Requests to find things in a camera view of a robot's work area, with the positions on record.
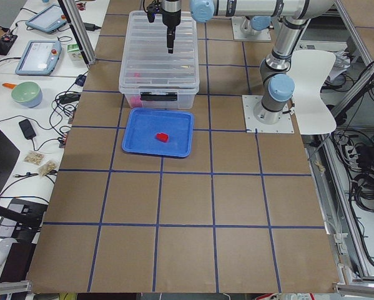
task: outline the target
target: table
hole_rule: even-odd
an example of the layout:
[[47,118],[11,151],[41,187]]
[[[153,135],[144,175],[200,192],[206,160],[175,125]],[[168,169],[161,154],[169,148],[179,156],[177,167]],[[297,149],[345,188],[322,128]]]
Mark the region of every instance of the table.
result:
[[296,124],[296,134],[245,132],[239,95],[262,93],[258,66],[272,45],[232,41],[229,19],[200,26],[191,155],[121,149],[120,45],[138,4],[109,4],[99,40],[117,46],[97,47],[106,60],[84,86],[27,276],[33,291],[331,292],[338,276]]
[[[25,7],[35,10],[41,11],[46,6],[57,3],[55,1],[50,1],[47,4],[42,3],[42,1],[33,1],[29,0]],[[87,9],[83,11],[82,18],[85,22],[94,23],[98,26],[102,25],[103,18],[105,16],[105,12],[107,9],[109,1],[108,0],[96,0],[95,2],[89,2],[87,4]],[[26,11],[21,11],[14,21],[11,28],[14,27],[16,21],[21,19],[29,19],[31,15]],[[16,43],[11,49],[9,53],[10,56],[17,56],[21,55],[25,45],[28,43],[30,39],[56,39],[57,34],[47,35],[43,34],[39,31],[26,31],[26,27],[24,23],[19,23],[19,29],[15,31],[16,34],[19,35]],[[66,34],[72,36],[71,31],[65,31]],[[99,32],[90,32],[89,37],[92,40],[93,46],[96,45],[97,38]],[[17,66],[17,61],[12,61],[9,63],[4,63],[0,65],[0,120],[10,118],[16,115],[23,115],[27,118],[33,118],[40,122],[41,125],[48,128],[48,117],[52,113],[51,108],[51,101],[54,99],[54,96],[62,91],[68,89],[68,87],[74,82],[75,77],[78,74],[82,74],[87,71],[86,65],[84,62],[71,62],[64,52],[61,56],[62,59],[59,60],[59,64],[56,70],[53,72],[51,76],[18,76],[14,74],[14,70]],[[35,108],[27,109],[16,104],[11,98],[11,90],[2,87],[1,84],[5,82],[18,84],[23,81],[34,81],[40,85],[43,93],[43,100],[40,105]],[[74,86],[72,90],[81,91],[82,88]],[[13,174],[25,174],[26,172],[35,172],[37,166],[28,164],[23,162],[24,157],[28,153],[28,151],[32,150],[32,145],[30,141],[27,141],[23,138],[20,128],[18,126],[18,122],[24,119],[23,117],[17,117],[15,119],[11,119],[8,121],[0,122],[0,130],[15,144],[16,147],[20,150],[19,160],[16,163],[15,168],[13,169]],[[60,121],[60,117],[57,114],[53,115],[52,122],[56,124]],[[36,146],[38,147],[42,142],[50,139],[50,138],[57,138],[58,134],[55,133],[53,130],[51,131],[44,131],[36,124],[34,121],[31,121],[34,127],[34,130],[37,134],[35,138]],[[62,125],[67,125],[67,118],[65,117],[62,122],[57,126],[59,128]],[[48,159],[52,159],[56,161],[58,164],[60,163],[63,155],[63,149],[58,148],[58,142],[49,142],[47,143],[40,152],[46,155],[43,163],[45,163]],[[6,186],[13,183],[16,178],[14,177],[9,178]],[[44,199],[49,200],[52,193],[53,185],[50,181],[45,180],[44,178],[39,177],[32,177],[25,181],[24,184],[15,184],[13,185],[6,193],[6,196],[21,196],[21,195],[31,195],[31,196],[39,196]],[[2,199],[0,200],[0,205],[7,206],[10,200]],[[36,238],[33,240],[36,243],[38,240],[38,234]]]
[[[45,7],[48,7],[52,4],[57,4],[57,1],[51,0],[48,3],[42,3],[41,1],[28,0],[24,5],[25,8],[28,8],[32,11],[42,11]],[[87,23],[93,23],[102,27],[103,17],[105,15],[109,0],[96,0],[87,3],[86,10],[80,11],[82,20]],[[14,28],[16,22],[20,20],[28,20],[33,16],[33,13],[21,10],[11,28]],[[69,25],[65,25],[60,28],[64,30],[68,28]],[[70,29],[63,32],[54,32],[52,34],[46,34],[38,30],[27,30],[25,22],[19,22],[18,28],[15,29],[14,34],[17,34],[19,37],[14,43],[13,47],[9,51],[9,54],[6,57],[21,57],[28,42],[31,40],[40,40],[40,41],[52,41],[57,40],[58,37],[70,36],[72,41],[62,42],[62,53],[59,58],[58,64],[55,70],[52,72],[51,76],[59,77],[77,77],[79,74],[83,74],[87,71],[87,66],[83,60],[81,61],[71,61],[70,56],[66,53],[67,44],[76,44],[73,33]],[[97,31],[88,31],[88,37],[91,41],[92,47],[95,48],[98,42],[99,30]],[[4,74],[14,74],[18,60],[12,60],[8,62],[3,62],[0,64],[0,73]]]

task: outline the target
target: blue plastic tray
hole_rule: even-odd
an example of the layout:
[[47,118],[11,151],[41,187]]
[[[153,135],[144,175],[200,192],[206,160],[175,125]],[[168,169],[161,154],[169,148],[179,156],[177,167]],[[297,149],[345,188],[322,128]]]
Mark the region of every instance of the blue plastic tray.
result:
[[[124,133],[124,151],[141,154],[187,157],[191,152],[194,115],[184,111],[134,108]],[[157,133],[169,135],[159,141]]]

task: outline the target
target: metal bracket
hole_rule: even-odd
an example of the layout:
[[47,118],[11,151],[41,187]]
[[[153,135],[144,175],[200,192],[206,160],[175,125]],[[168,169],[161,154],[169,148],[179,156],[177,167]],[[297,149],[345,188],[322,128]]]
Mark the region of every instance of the metal bracket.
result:
[[31,291],[30,281],[0,283],[0,295]]
[[245,17],[232,17],[232,31],[234,33],[234,39],[236,41],[247,41],[247,42],[265,42],[269,43],[272,41],[270,36],[270,31],[264,29],[257,34],[245,34],[241,31],[241,24],[244,21]]
[[263,96],[243,95],[242,102],[244,104],[245,126],[248,133],[294,133],[291,116],[289,114],[281,115],[281,119],[273,125],[267,125],[260,122],[254,115],[253,109],[255,105],[261,101]]

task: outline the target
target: power adapter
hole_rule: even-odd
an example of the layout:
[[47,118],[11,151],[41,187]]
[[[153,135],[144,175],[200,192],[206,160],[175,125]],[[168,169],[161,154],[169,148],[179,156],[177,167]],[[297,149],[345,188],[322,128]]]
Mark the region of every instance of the power adapter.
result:
[[71,92],[69,94],[60,95],[58,100],[60,104],[69,104],[80,100],[80,96],[81,94],[79,92]]
[[86,28],[87,31],[95,31],[95,30],[101,28],[101,27],[99,27],[99,26],[96,26],[96,25],[93,24],[93,23],[86,23],[86,22],[84,22],[84,27]]

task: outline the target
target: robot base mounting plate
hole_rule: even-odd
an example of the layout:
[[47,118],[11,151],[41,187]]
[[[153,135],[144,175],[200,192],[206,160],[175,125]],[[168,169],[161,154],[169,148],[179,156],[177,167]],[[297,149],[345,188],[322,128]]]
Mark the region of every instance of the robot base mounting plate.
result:
[[[291,115],[289,114],[281,115],[281,119],[273,125],[263,124],[255,117],[253,109],[255,105],[262,100],[262,98],[263,96],[257,95],[242,96],[247,133],[294,133]],[[288,111],[287,105],[285,105],[284,111]]]
[[269,43],[272,41],[270,31],[268,29],[260,31],[256,35],[245,34],[241,31],[241,24],[245,17],[232,17],[232,31],[234,33],[234,40],[236,41],[247,41],[247,42],[265,42]]

